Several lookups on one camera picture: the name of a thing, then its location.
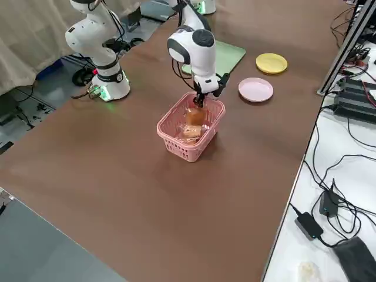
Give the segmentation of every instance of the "plastic basket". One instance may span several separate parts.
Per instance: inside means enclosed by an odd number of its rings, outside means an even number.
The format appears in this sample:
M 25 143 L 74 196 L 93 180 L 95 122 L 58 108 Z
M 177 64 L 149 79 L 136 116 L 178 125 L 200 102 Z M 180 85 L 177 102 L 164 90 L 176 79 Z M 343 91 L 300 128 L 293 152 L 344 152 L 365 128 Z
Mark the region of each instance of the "plastic basket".
M 157 133 L 164 140 L 167 150 L 188 162 L 195 162 L 200 157 L 217 133 L 219 121 L 226 112 L 223 103 L 206 99 L 205 106 L 209 110 L 207 120 L 210 123 L 210 129 L 193 146 L 178 141 L 175 137 L 179 132 L 179 127 L 185 123 L 184 114 L 187 108 L 193 106 L 193 98 L 195 96 L 195 92 L 186 93 L 157 125 Z

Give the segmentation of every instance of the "metal frame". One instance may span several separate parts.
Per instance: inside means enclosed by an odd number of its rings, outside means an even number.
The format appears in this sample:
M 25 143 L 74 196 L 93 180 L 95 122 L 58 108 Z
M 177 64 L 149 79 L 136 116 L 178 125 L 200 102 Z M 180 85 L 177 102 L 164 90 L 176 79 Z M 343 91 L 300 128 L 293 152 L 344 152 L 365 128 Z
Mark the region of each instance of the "metal frame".
M 326 91 L 329 90 L 332 83 L 334 82 L 335 77 L 340 71 L 340 68 L 345 62 L 347 55 L 355 46 L 359 36 L 362 34 L 368 20 L 370 19 L 370 17 L 372 16 L 375 10 L 376 10 L 376 0 L 368 0 L 364 4 L 358 16 L 358 19 L 352 25 L 352 28 L 350 29 L 348 35 L 346 36 L 337 57 L 335 57 L 334 62 L 332 63 L 327 75 L 325 76 L 323 84 L 317 91 L 318 95 L 324 96 Z

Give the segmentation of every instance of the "gray floor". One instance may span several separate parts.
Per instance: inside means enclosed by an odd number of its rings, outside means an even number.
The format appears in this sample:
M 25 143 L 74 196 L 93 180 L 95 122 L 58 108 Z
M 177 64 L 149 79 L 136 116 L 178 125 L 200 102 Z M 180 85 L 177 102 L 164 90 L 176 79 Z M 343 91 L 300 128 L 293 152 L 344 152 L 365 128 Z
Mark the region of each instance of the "gray floor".
M 125 282 L 16 200 L 10 202 L 0 216 L 0 280 Z
M 141 26 L 124 36 L 147 40 L 159 23 L 142 19 Z M 20 104 L 29 120 L 38 126 L 70 95 L 79 90 L 72 83 L 72 75 L 80 66 L 63 61 L 64 67 L 38 82 L 33 99 Z M 26 93 L 29 88 L 20 87 Z M 26 96 L 10 91 L 16 100 Z M 38 104 L 45 109 L 38 110 Z M 0 126 L 0 146 L 17 141 L 30 130 L 23 121 L 14 119 Z M 22 203 L 10 202 L 0 216 L 0 281 L 4 282 L 125 282 L 107 265 L 67 238 Z

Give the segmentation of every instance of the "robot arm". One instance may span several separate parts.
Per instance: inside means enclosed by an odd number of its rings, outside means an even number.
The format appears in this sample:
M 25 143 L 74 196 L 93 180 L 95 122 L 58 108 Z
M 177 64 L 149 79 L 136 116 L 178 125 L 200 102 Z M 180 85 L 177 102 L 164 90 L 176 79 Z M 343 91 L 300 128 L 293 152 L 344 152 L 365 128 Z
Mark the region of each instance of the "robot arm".
M 169 5 L 182 14 L 182 25 L 167 40 L 170 56 L 192 67 L 194 102 L 203 106 L 205 97 L 212 93 L 219 97 L 224 89 L 228 74 L 218 82 L 216 65 L 216 40 L 204 16 L 199 14 L 189 0 L 167 0 Z M 120 99 L 129 91 L 129 84 L 114 51 L 103 47 L 103 43 L 114 37 L 119 30 L 119 18 L 103 0 L 70 0 L 72 6 L 86 14 L 86 18 L 74 24 L 65 33 L 68 45 L 77 53 L 90 56 L 98 74 L 92 85 L 103 90 L 103 100 Z
M 229 75 L 221 81 L 216 75 L 216 40 L 205 17 L 199 14 L 189 0 L 168 0 L 169 5 L 183 14 L 183 22 L 177 31 L 167 40 L 170 56 L 187 65 L 191 65 L 194 89 L 197 98 L 194 102 L 202 107 L 206 95 L 212 93 L 219 97 Z

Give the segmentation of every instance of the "beige curtain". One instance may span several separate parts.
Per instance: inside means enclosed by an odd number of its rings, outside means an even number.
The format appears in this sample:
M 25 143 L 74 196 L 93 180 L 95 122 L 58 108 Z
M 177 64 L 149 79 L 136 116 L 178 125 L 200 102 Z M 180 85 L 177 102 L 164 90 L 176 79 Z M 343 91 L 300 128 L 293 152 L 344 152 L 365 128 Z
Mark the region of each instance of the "beige curtain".
M 107 0 L 119 16 L 137 0 Z M 65 31 L 84 15 L 69 0 L 0 0 L 0 95 L 30 85 L 38 72 L 72 51 Z

